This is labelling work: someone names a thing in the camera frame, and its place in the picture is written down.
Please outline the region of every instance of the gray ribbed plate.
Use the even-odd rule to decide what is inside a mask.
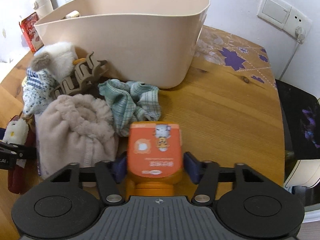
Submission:
[[[184,196],[132,196],[122,206],[108,207],[98,222],[69,240],[245,240],[226,230],[208,207]]]

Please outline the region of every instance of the wooden tabletop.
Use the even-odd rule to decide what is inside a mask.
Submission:
[[[27,54],[0,84],[0,126],[19,114],[21,81],[32,58]],[[182,150],[224,167],[246,163],[277,184],[284,181],[284,133],[278,93],[266,51],[235,35],[204,26],[185,80],[161,90],[160,121],[180,124]],[[26,190],[38,183],[27,166]],[[10,210],[18,195],[7,190],[0,170],[0,239],[18,239]],[[196,186],[187,175],[177,195],[191,197]],[[231,190],[220,183],[217,198]]]

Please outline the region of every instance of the light switch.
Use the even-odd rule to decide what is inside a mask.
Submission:
[[[264,7],[262,9],[262,13],[270,16],[280,23],[283,23],[288,11],[280,4],[277,4],[272,0],[266,0],[266,3],[264,4]]]
[[[283,0],[261,0],[258,16],[283,29],[292,6]]]

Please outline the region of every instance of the power outlet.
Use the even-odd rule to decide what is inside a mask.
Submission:
[[[312,25],[312,20],[305,16],[302,12],[297,10],[297,8],[292,7],[288,16],[287,21],[284,24],[283,30],[289,33],[294,38],[296,37],[296,28],[301,26],[304,28],[306,34],[310,31]]]

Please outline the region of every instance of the beige storage bin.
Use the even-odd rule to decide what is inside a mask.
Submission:
[[[79,57],[94,51],[107,76],[177,86],[190,66],[210,0],[74,0],[36,24],[45,45],[70,41]],[[77,10],[80,17],[64,19]]]

